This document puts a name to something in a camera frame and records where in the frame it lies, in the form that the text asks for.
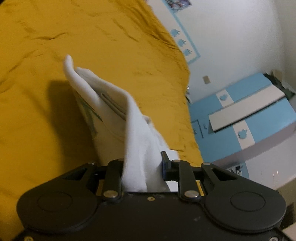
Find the brass screw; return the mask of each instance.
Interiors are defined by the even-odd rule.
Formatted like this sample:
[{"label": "brass screw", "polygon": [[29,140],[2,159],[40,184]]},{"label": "brass screw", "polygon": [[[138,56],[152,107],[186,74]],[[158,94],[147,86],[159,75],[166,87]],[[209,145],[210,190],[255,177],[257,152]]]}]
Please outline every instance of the brass screw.
[{"label": "brass screw", "polygon": [[155,197],[148,197],[147,200],[148,201],[154,201],[155,200]]},{"label": "brass screw", "polygon": [[24,237],[24,241],[34,241],[34,239],[31,236]]}]

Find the bed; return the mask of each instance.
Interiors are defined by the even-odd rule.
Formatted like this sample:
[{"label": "bed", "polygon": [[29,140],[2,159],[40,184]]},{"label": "bed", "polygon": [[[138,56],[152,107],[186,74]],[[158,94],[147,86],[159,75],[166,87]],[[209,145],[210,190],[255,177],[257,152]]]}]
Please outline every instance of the bed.
[{"label": "bed", "polygon": [[180,158],[202,158],[190,123],[182,52],[144,0],[5,0],[0,5],[0,238],[22,230],[28,189],[90,160],[91,134],[62,62],[127,90]]}]

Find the yellow fabric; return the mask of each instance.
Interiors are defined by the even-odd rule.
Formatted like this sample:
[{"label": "yellow fabric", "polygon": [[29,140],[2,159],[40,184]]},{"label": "yellow fabric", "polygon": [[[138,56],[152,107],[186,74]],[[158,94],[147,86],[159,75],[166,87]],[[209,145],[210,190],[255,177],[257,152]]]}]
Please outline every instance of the yellow fabric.
[{"label": "yellow fabric", "polygon": [[182,53],[143,0],[5,0],[0,5],[0,238],[22,230],[28,189],[96,159],[63,74],[77,66],[127,90],[171,149],[202,162],[184,93]]}]

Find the yellow bedsheet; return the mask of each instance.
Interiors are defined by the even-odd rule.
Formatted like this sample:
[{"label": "yellow bedsheet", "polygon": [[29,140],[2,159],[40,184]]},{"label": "yellow bedsheet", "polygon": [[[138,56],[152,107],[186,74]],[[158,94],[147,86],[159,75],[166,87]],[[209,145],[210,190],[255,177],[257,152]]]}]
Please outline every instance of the yellow bedsheet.
[{"label": "yellow bedsheet", "polygon": [[28,189],[96,159],[62,70],[77,66],[127,90],[171,149],[202,162],[184,93],[182,53],[143,0],[5,0],[0,5],[0,238],[22,230]]}]

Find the white garment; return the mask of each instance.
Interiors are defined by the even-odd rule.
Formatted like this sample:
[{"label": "white garment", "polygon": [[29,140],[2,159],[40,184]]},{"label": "white garment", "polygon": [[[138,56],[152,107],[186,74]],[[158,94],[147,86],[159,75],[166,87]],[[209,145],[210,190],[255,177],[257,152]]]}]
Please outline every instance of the white garment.
[{"label": "white garment", "polygon": [[78,67],[74,70],[70,55],[65,58],[64,72],[75,90],[101,163],[124,159],[124,190],[169,191],[162,179],[160,152],[167,151],[171,160],[179,159],[178,153],[169,150],[150,118],[142,115],[132,96],[88,69]]}]

